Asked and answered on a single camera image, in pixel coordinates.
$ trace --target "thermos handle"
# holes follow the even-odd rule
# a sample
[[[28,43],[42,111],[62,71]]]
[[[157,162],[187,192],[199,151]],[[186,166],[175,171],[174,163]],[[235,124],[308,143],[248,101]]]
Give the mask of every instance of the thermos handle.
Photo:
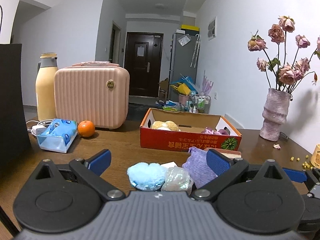
[[[41,61],[39,61],[39,63],[38,63],[38,71],[37,71],[37,73],[39,72],[40,66],[41,66]]]

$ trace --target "dark floor mat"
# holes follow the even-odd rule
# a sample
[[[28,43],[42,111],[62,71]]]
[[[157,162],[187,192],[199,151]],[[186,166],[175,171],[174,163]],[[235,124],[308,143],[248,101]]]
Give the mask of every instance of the dark floor mat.
[[[162,109],[161,106],[148,106],[148,105],[129,103],[129,110],[128,110],[128,115],[126,120],[142,122],[149,108]]]

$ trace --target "purple knitted bag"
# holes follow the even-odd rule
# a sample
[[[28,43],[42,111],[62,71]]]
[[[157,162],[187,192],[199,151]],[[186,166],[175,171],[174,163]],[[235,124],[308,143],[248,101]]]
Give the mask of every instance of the purple knitted bag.
[[[189,148],[191,156],[183,163],[182,168],[189,171],[197,188],[215,179],[217,175],[207,165],[207,152],[197,147]]]

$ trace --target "pink suitcase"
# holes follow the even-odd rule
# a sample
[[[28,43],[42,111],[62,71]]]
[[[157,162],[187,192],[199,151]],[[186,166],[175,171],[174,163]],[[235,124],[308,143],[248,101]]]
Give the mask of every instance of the pink suitcase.
[[[56,72],[54,96],[57,118],[115,129],[128,114],[129,73],[118,64],[75,64]]]

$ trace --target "yellow cup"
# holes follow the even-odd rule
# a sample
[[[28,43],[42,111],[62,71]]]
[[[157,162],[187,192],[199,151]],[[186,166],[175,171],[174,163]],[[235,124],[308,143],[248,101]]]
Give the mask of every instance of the yellow cup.
[[[314,167],[318,169],[320,168],[320,144],[316,145],[315,151],[313,152],[310,162]]]

